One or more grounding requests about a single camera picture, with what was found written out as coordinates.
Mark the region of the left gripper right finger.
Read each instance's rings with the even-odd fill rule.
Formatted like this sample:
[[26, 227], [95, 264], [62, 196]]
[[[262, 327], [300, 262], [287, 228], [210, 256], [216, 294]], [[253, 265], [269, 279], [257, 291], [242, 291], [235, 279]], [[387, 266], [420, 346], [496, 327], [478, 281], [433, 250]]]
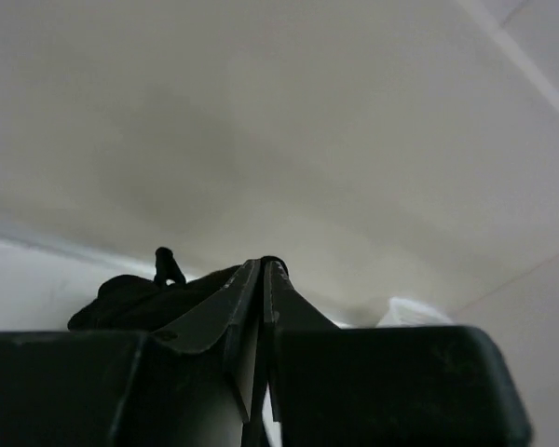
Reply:
[[262, 346], [266, 353], [273, 420], [280, 422], [280, 357], [276, 338], [282, 331], [329, 331], [339, 327], [294, 288], [288, 268], [280, 258], [264, 258], [263, 264]]

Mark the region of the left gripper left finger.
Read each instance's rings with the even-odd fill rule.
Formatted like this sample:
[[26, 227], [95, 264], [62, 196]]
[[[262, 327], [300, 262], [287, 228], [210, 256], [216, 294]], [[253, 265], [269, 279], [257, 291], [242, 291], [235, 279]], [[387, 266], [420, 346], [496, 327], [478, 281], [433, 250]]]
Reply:
[[244, 423], [252, 416], [259, 316], [259, 260], [249, 260], [216, 293], [153, 335], [181, 355], [221, 346], [221, 372]]

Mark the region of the black tank top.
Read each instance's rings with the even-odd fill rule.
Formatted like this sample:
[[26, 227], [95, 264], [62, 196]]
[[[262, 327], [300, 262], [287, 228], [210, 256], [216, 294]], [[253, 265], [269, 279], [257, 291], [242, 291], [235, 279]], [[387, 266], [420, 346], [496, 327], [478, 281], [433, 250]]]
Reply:
[[110, 278], [100, 286], [96, 298], [69, 319], [67, 329], [155, 332], [223, 288], [238, 269], [233, 265], [189, 281], [172, 251], [160, 247], [154, 278]]

